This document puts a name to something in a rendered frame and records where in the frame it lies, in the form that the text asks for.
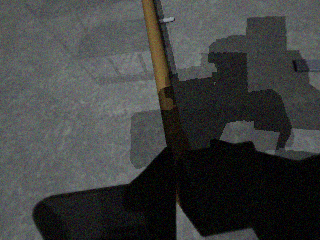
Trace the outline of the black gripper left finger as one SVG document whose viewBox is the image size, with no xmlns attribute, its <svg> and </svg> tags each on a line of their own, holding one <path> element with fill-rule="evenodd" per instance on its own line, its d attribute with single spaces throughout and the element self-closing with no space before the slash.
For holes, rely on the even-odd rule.
<svg viewBox="0 0 320 240">
<path fill-rule="evenodd" d="M 176 173 L 171 146 L 129 184 L 49 196 L 32 211 L 43 240 L 176 240 Z"/>
</svg>

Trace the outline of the long wooden-handled scraper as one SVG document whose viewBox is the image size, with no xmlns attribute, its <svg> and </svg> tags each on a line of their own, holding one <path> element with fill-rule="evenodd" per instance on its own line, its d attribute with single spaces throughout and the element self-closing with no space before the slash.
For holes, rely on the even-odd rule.
<svg viewBox="0 0 320 240">
<path fill-rule="evenodd" d="M 193 150 L 182 131 L 154 0 L 142 0 L 176 202 L 202 237 L 282 223 L 252 141 Z"/>
</svg>

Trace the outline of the red-handled pliers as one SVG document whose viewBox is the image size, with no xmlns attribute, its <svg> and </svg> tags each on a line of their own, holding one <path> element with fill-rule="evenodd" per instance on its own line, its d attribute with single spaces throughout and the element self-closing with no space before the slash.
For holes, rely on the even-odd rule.
<svg viewBox="0 0 320 240">
<path fill-rule="evenodd" d="M 296 59 L 295 72 L 320 72 L 320 59 Z"/>
</svg>

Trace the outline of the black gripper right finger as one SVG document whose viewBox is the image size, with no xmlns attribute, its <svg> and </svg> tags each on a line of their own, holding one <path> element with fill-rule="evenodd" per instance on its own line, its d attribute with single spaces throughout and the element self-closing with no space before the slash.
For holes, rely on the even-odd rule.
<svg viewBox="0 0 320 240">
<path fill-rule="evenodd" d="M 257 151 L 283 222 L 252 228 L 259 240 L 320 240 L 320 154 L 297 161 Z"/>
</svg>

